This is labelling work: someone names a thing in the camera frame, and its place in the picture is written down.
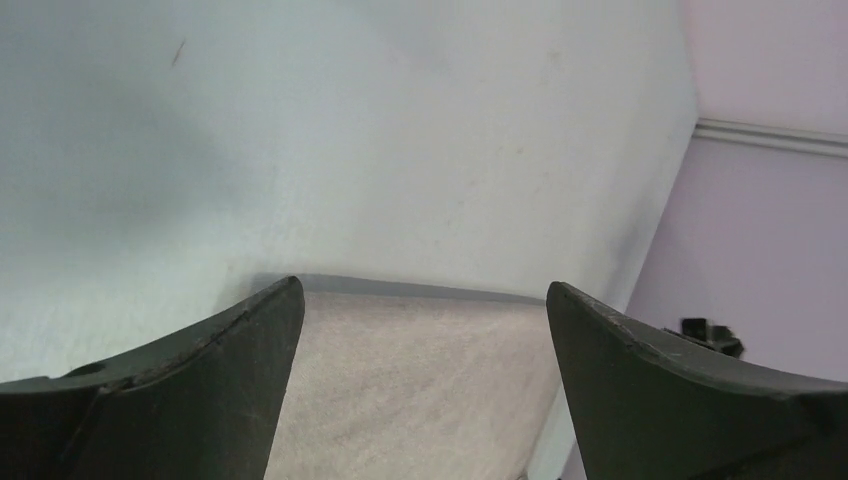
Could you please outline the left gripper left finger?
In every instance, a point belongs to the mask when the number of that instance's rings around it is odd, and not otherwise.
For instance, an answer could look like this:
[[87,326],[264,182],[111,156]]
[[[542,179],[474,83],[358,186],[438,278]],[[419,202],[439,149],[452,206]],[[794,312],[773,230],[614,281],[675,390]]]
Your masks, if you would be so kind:
[[5,479],[260,479],[305,316],[283,278],[56,378],[1,386]]

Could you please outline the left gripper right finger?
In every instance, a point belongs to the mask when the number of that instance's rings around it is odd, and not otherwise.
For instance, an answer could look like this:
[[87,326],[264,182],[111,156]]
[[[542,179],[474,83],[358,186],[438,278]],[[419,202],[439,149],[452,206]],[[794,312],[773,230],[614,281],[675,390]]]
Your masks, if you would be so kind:
[[843,479],[847,386],[751,364],[554,282],[546,308],[590,479]]

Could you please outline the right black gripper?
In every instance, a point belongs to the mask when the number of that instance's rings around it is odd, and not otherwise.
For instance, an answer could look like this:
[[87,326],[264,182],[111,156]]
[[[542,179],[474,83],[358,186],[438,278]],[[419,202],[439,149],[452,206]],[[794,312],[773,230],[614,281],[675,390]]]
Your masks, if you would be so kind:
[[664,331],[735,359],[741,359],[745,351],[741,339],[729,327],[706,318],[683,318],[677,331],[669,328],[664,328]]

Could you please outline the grey cloth napkin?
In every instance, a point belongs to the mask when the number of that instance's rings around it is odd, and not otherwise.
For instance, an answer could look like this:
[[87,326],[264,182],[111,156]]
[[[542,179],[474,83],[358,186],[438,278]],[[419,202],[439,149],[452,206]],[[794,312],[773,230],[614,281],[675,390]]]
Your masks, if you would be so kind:
[[310,293],[270,479],[516,479],[559,387],[541,306]]

